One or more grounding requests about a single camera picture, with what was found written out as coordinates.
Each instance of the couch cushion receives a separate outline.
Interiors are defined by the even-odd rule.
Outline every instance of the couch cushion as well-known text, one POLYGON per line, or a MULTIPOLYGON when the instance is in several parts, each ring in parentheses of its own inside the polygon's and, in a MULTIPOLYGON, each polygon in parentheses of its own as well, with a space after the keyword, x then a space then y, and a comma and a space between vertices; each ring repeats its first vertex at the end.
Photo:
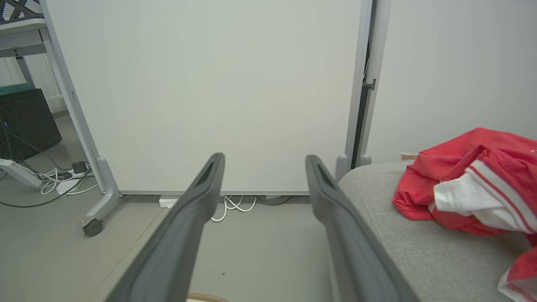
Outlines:
POLYGON ((477 236, 412 221, 392 205, 405 163, 350 171, 339 186, 366 219, 422 301, 511 301, 496 286, 529 249, 520 234, 477 236))

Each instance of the whiteboard leg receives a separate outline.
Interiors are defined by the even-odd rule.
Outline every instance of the whiteboard leg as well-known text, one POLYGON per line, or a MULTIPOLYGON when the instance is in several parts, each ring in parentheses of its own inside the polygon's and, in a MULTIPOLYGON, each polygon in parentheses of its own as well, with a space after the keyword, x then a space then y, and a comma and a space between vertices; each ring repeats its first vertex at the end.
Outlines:
POLYGON ((24 61, 24 57, 18 56, 17 57, 17 63, 19 64, 20 71, 23 72, 24 79, 26 80, 26 83, 31 84, 35 87, 32 75, 30 74, 30 70, 28 70, 28 65, 26 65, 26 62, 24 61))
POLYGON ((96 219, 97 215, 101 214, 121 195, 106 159, 104 157, 97 158, 97 165, 106 184, 105 193, 102 199, 77 223, 77 227, 79 228, 85 227, 93 219, 96 219))
POLYGON ((337 157, 336 160, 336 182, 339 182, 345 174, 349 171, 349 157, 346 154, 342 154, 337 157))

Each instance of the white cable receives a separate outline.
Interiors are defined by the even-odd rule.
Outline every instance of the white cable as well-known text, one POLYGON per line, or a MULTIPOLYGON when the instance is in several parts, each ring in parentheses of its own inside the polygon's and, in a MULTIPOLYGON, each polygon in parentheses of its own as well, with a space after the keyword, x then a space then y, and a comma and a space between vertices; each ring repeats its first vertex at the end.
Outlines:
MULTIPOLYGON (((53 181, 53 182, 57 182, 57 183, 63 183, 63 182, 66 182, 66 181, 70 181, 72 179, 79 179, 79 178, 82 177, 82 176, 75 176, 75 177, 71 177, 71 178, 67 178, 67 179, 63 179, 63 180, 59 181, 58 179, 53 179, 52 177, 49 176, 49 174, 54 173, 54 170, 52 170, 49 173, 35 173, 34 171, 32 171, 32 170, 30 170, 30 169, 28 169, 28 168, 26 168, 24 166, 21 166, 21 167, 23 167, 24 169, 26 169, 26 171, 32 173, 33 175, 40 175, 40 176, 48 178, 49 181, 53 181)), ((94 173, 89 173, 89 174, 86 175, 86 177, 92 176, 92 175, 94 175, 94 173)))
POLYGON ((78 194, 86 193, 86 192, 88 192, 89 190, 91 190, 91 189, 95 189, 95 188, 98 187, 98 186, 99 186, 99 184, 96 184, 96 185, 92 186, 92 187, 89 188, 89 189, 85 189, 84 191, 70 192, 70 193, 67 193, 67 195, 78 195, 78 194))
POLYGON ((51 172, 54 172, 56 174, 56 182, 52 182, 52 184, 50 183, 51 181, 49 180, 44 186, 43 188, 41 188, 41 194, 42 195, 46 195, 46 194, 49 194, 50 192, 54 191, 54 189, 56 189, 56 184, 57 184, 57 180, 58 180, 58 169, 57 168, 54 168, 54 170, 52 170, 51 172), (52 189, 48 190, 47 192, 44 192, 44 190, 48 187, 52 186, 52 189))
POLYGON ((248 210, 245 210, 243 208, 240 208, 239 206, 241 205, 242 203, 242 199, 244 198, 244 196, 241 196, 241 200, 239 200, 239 202, 237 204, 235 204, 233 202, 233 200, 231 200, 231 196, 225 196, 225 195, 221 195, 220 197, 223 197, 224 198, 224 215, 221 217, 221 218, 213 218, 211 217, 211 220, 214 221, 214 222, 220 222, 222 220, 224 220, 224 218, 226 217, 227 213, 228 213, 228 210, 234 210, 234 209, 237 209, 243 213, 246 213, 246 212, 250 212, 252 209, 253 209, 253 206, 256 205, 256 201, 257 201, 257 196, 255 196, 253 198, 253 203, 252 203, 252 206, 248 209, 248 210))

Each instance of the whiteboard frame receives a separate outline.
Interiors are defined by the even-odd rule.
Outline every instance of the whiteboard frame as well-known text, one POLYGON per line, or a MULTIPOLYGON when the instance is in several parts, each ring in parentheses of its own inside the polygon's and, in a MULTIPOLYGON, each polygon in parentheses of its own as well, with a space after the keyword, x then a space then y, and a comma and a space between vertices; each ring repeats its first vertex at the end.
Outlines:
MULTIPOLYGON (((354 79, 353 79, 353 87, 352 87, 352 95, 351 95, 351 106, 349 110, 349 122, 347 127, 347 139, 345 144, 345 153, 342 154, 343 156, 346 156, 346 161, 342 162, 341 165, 338 165, 339 167, 343 167, 344 171, 336 171, 336 175, 344 175, 348 171, 351 170, 351 157, 353 154, 354 149, 354 141, 355 141, 355 135, 357 130, 357 122, 358 122, 358 110, 360 105, 360 95, 362 90, 362 83, 364 79, 364 69, 365 69, 365 61, 366 61, 366 53, 367 53, 367 42, 369 38, 369 32, 370 32, 370 24, 371 24, 371 13, 372 13, 372 7, 373 7, 373 1, 375 0, 362 0, 361 1, 361 8, 360 8, 360 20, 359 20, 359 30, 358 30, 358 45, 357 45, 357 52, 355 57, 355 66, 354 66, 354 79)), ((56 32, 54 30, 53 21, 50 17, 50 13, 47 7, 47 1, 41 0, 41 7, 43 10, 43 15, 45 16, 45 20, 47 23, 48 31, 50 34, 50 40, 52 43, 52 47, 54 48, 54 54, 57 59, 57 65, 59 67, 60 73, 63 76, 63 80, 66 83, 66 89, 71 92, 69 96, 73 96, 73 98, 66 99, 66 103, 69 102, 70 105, 73 108, 73 112, 76 116, 76 124, 78 127, 80 127, 83 135, 81 137, 81 140, 83 141, 83 144, 89 146, 89 149, 91 152, 89 152, 90 161, 97 161, 97 158, 99 158, 98 149, 95 145, 95 142, 93 140, 93 137, 91 136, 91 131, 88 127, 88 124, 84 118, 84 114, 82 112, 82 108, 76 98, 76 91, 74 88, 74 85, 72 83, 72 80, 70 78, 67 64, 63 58, 61 47, 59 40, 57 38, 56 32)), ((107 184, 104 183, 104 188, 101 188, 102 191, 106 190, 109 186, 114 186, 115 181, 113 184, 107 184)), ((121 188, 119 188, 122 195, 182 195, 184 191, 121 191, 121 188)), ((285 191, 285 192, 258 192, 260 195, 309 195, 308 191, 285 191)), ((229 192, 222 192, 222 194, 225 195, 250 195, 251 192, 240 192, 240 191, 229 191, 229 192)))

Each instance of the whiteboard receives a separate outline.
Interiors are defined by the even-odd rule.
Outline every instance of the whiteboard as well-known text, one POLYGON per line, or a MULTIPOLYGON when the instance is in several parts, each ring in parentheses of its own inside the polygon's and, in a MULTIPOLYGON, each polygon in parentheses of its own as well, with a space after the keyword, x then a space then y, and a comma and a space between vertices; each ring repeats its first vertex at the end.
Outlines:
POLYGON ((224 152, 222 191, 306 193, 305 156, 345 154, 360 1, 47 6, 121 192, 184 191, 224 152))

